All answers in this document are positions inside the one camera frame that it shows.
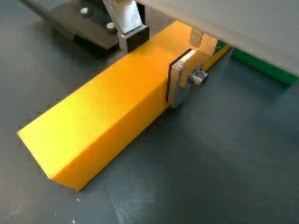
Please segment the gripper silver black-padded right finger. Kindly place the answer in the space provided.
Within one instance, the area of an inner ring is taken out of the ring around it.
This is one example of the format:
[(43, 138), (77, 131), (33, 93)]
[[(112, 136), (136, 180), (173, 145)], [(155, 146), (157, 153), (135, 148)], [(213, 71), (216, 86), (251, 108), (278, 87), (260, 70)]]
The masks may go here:
[(213, 56), (217, 40), (200, 30), (191, 29), (191, 48), (171, 63), (168, 69), (165, 100), (175, 109), (187, 99), (191, 87), (207, 80), (203, 64)]

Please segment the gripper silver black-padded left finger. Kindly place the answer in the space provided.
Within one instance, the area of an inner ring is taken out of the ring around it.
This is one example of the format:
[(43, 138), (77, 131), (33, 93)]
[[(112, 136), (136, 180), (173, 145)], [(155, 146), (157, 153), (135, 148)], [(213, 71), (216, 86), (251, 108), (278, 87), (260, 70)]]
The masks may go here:
[(135, 0), (103, 0), (116, 27), (120, 49), (131, 53), (148, 39), (149, 27), (144, 25)]

